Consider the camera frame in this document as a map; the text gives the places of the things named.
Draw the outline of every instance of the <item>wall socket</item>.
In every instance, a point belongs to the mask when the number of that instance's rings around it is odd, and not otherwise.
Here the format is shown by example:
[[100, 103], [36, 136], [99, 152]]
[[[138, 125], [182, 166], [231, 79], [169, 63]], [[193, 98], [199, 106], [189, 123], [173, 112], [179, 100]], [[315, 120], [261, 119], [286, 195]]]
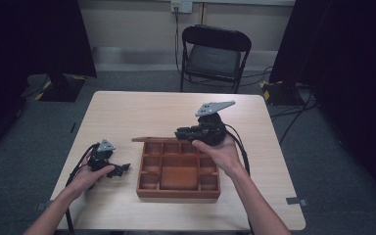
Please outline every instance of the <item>wall socket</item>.
[[192, 1], [170, 1], [170, 11], [178, 13], [192, 13]]

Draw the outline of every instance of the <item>person's left hand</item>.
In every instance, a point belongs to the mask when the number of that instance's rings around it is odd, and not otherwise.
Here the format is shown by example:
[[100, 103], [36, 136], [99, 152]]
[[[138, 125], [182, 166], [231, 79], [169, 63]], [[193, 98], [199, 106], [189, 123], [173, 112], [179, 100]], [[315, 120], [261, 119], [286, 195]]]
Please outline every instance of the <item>person's left hand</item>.
[[66, 188], [73, 191], [74, 199], [77, 199], [82, 192], [93, 186], [97, 180], [115, 169], [114, 165], [107, 165], [97, 171], [91, 171], [90, 167], [87, 165], [90, 153], [83, 159], [80, 170]]

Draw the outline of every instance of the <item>gray carpet floor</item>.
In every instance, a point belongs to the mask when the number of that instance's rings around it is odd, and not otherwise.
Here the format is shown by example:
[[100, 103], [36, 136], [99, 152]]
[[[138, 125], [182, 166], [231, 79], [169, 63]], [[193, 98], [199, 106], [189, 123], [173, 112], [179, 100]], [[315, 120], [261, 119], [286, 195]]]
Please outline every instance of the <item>gray carpet floor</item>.
[[[29, 78], [25, 94], [45, 75]], [[259, 77], [247, 77], [242, 84]], [[185, 92], [231, 93], [230, 87], [186, 83]], [[37, 102], [28, 97], [22, 115], [0, 139], [0, 234], [22, 234], [49, 200], [94, 92], [98, 90], [177, 92], [177, 71], [100, 71], [88, 78], [74, 103]], [[240, 94], [261, 95], [258, 84]], [[302, 91], [304, 99], [307, 90]], [[271, 115], [293, 107], [268, 106]], [[295, 115], [273, 118], [280, 139]], [[336, 129], [317, 107], [304, 111], [281, 148], [303, 207], [306, 228], [294, 234], [376, 234], [376, 185], [340, 144]], [[108, 231], [77, 234], [109, 234]]]

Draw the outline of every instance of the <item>chair backrest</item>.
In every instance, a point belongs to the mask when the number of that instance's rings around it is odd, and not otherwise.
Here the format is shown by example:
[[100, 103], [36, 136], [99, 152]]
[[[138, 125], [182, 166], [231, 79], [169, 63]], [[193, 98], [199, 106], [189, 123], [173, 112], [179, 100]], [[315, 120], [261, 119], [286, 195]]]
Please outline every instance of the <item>chair backrest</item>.
[[220, 27], [195, 24], [182, 32], [182, 42], [230, 51], [248, 53], [252, 48], [250, 38], [243, 32]]

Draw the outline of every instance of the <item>wooden box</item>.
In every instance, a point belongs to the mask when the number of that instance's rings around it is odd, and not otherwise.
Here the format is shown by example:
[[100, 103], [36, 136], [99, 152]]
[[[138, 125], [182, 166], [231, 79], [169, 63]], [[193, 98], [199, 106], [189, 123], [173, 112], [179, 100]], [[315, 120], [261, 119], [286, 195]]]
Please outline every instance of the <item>wooden box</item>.
[[140, 198], [217, 199], [218, 167], [188, 141], [143, 137], [136, 193]]

